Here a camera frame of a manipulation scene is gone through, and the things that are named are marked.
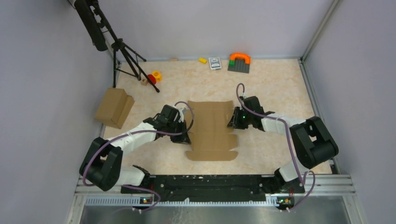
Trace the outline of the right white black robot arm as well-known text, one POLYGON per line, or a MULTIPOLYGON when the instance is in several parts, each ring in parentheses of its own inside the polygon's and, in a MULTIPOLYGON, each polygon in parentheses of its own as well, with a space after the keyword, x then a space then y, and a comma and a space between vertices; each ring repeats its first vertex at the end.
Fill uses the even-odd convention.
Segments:
POLYGON ((227 127, 244 130, 252 126, 263 132, 286 137, 291 161, 274 172, 274 187, 287 192, 294 180, 303 180, 310 169, 339 153, 338 145, 320 117, 294 119, 265 112, 256 96, 239 97, 227 127))

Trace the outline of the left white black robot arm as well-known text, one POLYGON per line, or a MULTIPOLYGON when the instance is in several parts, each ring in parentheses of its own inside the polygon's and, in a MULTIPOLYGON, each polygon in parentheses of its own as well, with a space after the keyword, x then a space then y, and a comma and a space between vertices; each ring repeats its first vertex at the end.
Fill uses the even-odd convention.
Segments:
POLYGON ((189 105, 185 108, 164 105, 160 113, 123 134, 109 139, 95 138, 79 169, 83 185, 96 186, 102 191, 129 185, 139 193, 146 192, 150 186, 149 173, 139 166, 122 168, 123 156, 164 136, 173 143, 190 145, 188 132, 194 119, 189 105))

